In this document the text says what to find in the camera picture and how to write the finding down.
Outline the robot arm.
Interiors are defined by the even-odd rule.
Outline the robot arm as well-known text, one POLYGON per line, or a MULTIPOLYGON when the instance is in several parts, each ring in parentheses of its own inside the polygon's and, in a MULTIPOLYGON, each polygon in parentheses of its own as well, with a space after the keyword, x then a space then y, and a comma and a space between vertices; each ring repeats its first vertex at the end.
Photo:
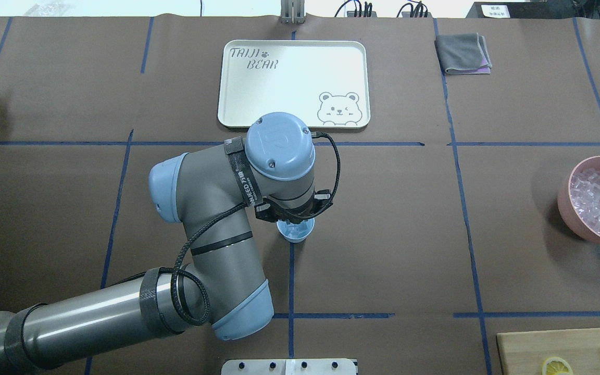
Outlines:
POLYGON ((186 233, 173 266, 66 301, 0 311, 0 374, 38 374, 206 323, 220 340, 264 328, 274 308, 246 208, 262 221, 300 224, 330 207, 336 189, 314 184, 319 137, 329 135, 271 113, 245 137, 156 164, 148 175, 155 209, 186 233))

